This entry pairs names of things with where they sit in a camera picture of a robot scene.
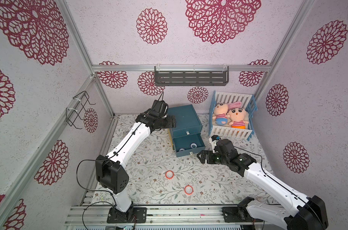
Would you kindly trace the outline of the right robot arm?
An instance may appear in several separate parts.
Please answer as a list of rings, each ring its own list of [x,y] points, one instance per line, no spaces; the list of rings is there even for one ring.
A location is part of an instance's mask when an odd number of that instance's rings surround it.
[[[237,218],[262,220],[284,230],[325,230],[328,217],[325,202],[318,196],[307,196],[290,187],[263,168],[253,158],[253,153],[244,150],[238,153],[228,139],[219,136],[210,138],[211,150],[202,150],[197,158],[202,164],[218,164],[228,167],[241,177],[255,183],[273,197],[276,205],[263,204],[246,197],[236,207]]]

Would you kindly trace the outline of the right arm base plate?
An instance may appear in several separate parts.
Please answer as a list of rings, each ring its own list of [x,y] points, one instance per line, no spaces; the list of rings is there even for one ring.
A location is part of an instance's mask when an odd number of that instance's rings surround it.
[[[222,214],[226,223],[246,222],[249,219],[245,208],[223,207]]]

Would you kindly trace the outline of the teal three-drawer cabinet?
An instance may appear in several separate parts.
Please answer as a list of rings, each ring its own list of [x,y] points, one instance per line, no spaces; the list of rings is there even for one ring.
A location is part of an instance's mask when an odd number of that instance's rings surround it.
[[[168,115],[175,116],[176,120],[176,127],[170,128],[170,136],[176,157],[196,155],[205,149],[201,137],[203,126],[193,105],[169,108]],[[195,143],[197,148],[192,149],[192,143]]]

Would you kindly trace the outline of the red tape roll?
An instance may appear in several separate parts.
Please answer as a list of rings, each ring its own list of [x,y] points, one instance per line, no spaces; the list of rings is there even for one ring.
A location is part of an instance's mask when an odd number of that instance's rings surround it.
[[[187,194],[187,195],[192,195],[193,192],[194,192],[194,189],[191,185],[187,185],[184,187],[184,192]]]
[[[168,170],[168,171],[165,173],[165,177],[166,177],[168,180],[173,179],[173,177],[174,177],[174,172],[171,171],[171,170]]]

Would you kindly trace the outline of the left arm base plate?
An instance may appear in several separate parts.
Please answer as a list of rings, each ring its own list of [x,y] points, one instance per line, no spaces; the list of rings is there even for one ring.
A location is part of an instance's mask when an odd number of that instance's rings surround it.
[[[147,208],[130,207],[127,212],[121,212],[116,208],[110,208],[107,223],[145,223]]]

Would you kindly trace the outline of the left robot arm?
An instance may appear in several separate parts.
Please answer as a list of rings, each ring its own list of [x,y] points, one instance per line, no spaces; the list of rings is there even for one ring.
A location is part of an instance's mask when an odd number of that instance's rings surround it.
[[[151,115],[149,111],[146,111],[137,116],[131,130],[111,152],[96,158],[96,180],[112,194],[118,211],[127,213],[132,206],[132,200],[126,189],[129,183],[126,166],[133,153],[154,131],[174,127],[176,127],[175,116]]]

